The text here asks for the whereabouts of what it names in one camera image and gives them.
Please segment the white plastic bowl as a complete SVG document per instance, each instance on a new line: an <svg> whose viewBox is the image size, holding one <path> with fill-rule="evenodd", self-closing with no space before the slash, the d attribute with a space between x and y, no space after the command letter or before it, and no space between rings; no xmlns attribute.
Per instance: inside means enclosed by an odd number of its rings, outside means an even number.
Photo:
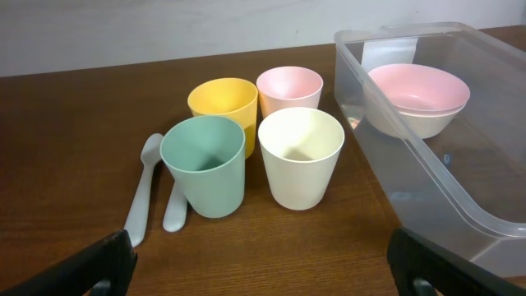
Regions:
<svg viewBox="0 0 526 296"><path fill-rule="evenodd" d="M399 115L404 118L413 132L421 139L427 139L438 135L453 118L467 104L464 101L459 106L446 111L438 111L438 103L441 99L421 98L416 95L394 95L390 97L395 103L408 104L402 107L396 106ZM382 113L384 105L374 99L365 99L365 114L368 122L379 132L386 135L398 137L399 131L394 123L390 123Z"/></svg>

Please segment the green plastic cup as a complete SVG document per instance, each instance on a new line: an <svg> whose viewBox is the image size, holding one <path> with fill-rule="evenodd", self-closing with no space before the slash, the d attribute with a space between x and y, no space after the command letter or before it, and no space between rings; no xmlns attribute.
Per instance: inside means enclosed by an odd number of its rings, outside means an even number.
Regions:
<svg viewBox="0 0 526 296"><path fill-rule="evenodd" d="M197 214L222 218L242 204L246 136L232 119L217 115L186 119L164 135L160 155Z"/></svg>

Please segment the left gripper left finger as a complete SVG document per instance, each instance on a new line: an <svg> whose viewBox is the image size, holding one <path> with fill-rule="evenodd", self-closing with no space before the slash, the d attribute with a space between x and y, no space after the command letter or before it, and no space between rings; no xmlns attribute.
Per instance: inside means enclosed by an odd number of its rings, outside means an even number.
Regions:
<svg viewBox="0 0 526 296"><path fill-rule="evenodd" d="M125 295L137 259L128 232L118 230L1 294Z"/></svg>

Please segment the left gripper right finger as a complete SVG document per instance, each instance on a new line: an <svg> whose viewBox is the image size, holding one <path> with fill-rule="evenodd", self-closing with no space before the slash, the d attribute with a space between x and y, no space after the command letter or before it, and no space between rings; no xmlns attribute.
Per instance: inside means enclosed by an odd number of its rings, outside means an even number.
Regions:
<svg viewBox="0 0 526 296"><path fill-rule="evenodd" d="M406 228L392 233L386 256L400 295L525 296L525 289Z"/></svg>

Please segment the pink plastic bowl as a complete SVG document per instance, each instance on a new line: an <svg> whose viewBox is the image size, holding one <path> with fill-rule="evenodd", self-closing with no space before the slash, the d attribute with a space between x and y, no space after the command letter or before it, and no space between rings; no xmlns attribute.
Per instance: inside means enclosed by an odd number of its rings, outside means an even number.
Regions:
<svg viewBox="0 0 526 296"><path fill-rule="evenodd" d="M457 76L429 66L388 64L368 75L394 106L409 112L451 111L466 105L471 95Z"/></svg>

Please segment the cream plastic cup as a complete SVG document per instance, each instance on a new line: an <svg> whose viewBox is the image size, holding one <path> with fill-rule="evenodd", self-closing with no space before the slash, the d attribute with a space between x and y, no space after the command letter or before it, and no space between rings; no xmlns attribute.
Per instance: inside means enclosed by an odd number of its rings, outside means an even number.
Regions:
<svg viewBox="0 0 526 296"><path fill-rule="evenodd" d="M344 145L340 122L319 109L286 108L265 117L257 136L272 197L290 210L316 206Z"/></svg>

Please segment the pink plastic cup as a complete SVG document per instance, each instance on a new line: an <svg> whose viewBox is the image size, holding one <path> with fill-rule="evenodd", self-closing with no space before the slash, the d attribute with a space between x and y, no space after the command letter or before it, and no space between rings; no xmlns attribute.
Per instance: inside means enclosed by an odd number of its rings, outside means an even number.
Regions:
<svg viewBox="0 0 526 296"><path fill-rule="evenodd" d="M261 73L256 87L263 118L291 107L317 109L323 86L321 75L305 67L275 67Z"/></svg>

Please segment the yellow plastic cup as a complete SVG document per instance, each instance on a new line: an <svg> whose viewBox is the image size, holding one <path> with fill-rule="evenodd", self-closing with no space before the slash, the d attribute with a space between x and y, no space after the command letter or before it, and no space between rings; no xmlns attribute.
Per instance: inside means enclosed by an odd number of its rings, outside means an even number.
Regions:
<svg viewBox="0 0 526 296"><path fill-rule="evenodd" d="M246 157L255 148L258 89L241 78L219 78L197 86L187 103L194 117L225 116L237 122L246 135Z"/></svg>

